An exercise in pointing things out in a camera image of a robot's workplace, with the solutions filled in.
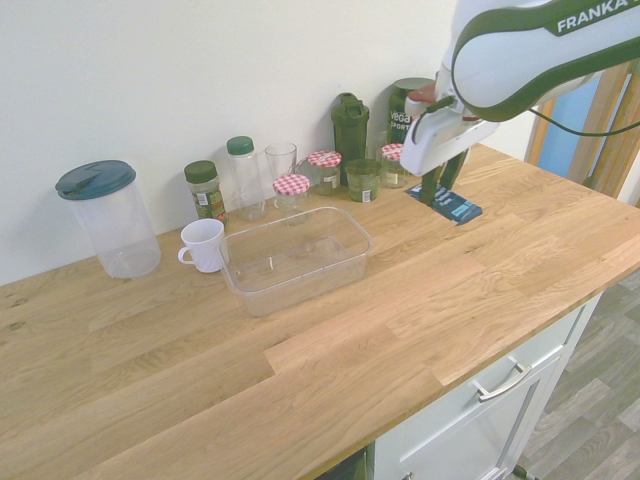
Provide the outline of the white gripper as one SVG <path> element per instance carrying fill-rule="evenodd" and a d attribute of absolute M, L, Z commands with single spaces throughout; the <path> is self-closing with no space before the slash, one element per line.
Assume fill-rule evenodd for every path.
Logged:
<path fill-rule="evenodd" d="M 450 107 L 415 120 L 405 137 L 400 164 L 412 175 L 422 176 L 420 201 L 431 206 L 440 186 L 451 190 L 469 149 L 499 126 L 499 122 L 487 120 L 465 121 Z M 443 171 L 434 170 L 445 162 Z"/>

